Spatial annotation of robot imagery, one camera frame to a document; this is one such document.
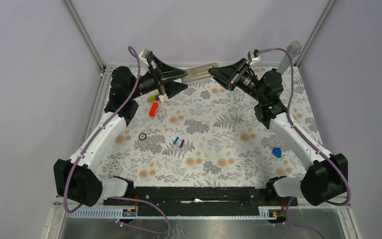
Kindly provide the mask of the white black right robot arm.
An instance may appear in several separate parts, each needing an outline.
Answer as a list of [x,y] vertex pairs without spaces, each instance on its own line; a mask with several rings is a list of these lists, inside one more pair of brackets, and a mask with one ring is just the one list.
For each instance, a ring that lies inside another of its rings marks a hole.
[[[239,88],[255,99],[258,102],[254,107],[257,120],[283,140],[306,169],[302,178],[281,176],[271,179],[265,192],[268,203],[278,205],[285,197],[305,198],[313,206],[349,203],[351,189],[347,158],[325,149],[298,125],[290,108],[280,100],[284,89],[281,73],[272,69],[258,78],[244,58],[232,65],[210,68],[208,72],[225,89]],[[344,193],[347,194],[344,202],[332,201]]]

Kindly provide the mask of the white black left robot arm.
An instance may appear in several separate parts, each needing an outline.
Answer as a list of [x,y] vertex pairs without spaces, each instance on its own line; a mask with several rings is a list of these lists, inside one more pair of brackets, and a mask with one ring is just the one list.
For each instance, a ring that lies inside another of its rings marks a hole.
[[144,74],[134,75],[125,66],[112,71],[109,100],[100,122],[69,159],[59,159],[54,164],[57,193],[65,205],[68,200],[88,207],[112,197],[124,205],[134,200],[133,189],[128,187],[126,179],[96,176],[99,161],[134,118],[138,110],[136,98],[153,91],[171,98],[188,88],[179,82],[187,75],[185,70],[165,64],[153,54],[139,57],[137,70],[142,66],[147,68]]

